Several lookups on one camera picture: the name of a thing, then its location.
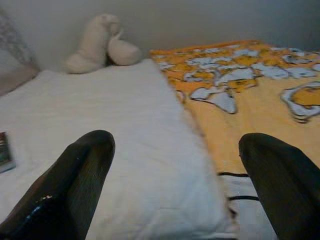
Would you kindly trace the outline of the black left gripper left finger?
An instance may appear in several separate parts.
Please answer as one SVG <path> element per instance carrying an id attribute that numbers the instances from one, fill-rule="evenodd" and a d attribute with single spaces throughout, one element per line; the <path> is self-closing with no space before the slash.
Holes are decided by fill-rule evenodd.
<path id="1" fill-rule="evenodd" d="M 105 130 L 70 144 L 0 224 L 0 238 L 84 240 L 115 150 L 114 137 Z"/>

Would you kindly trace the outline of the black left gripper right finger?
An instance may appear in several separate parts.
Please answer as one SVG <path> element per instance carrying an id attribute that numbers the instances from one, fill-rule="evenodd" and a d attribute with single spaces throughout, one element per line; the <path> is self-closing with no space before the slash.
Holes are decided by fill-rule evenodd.
<path id="1" fill-rule="evenodd" d="M 297 147 L 247 133 L 239 156 L 280 240 L 320 238 L 320 169 Z"/>

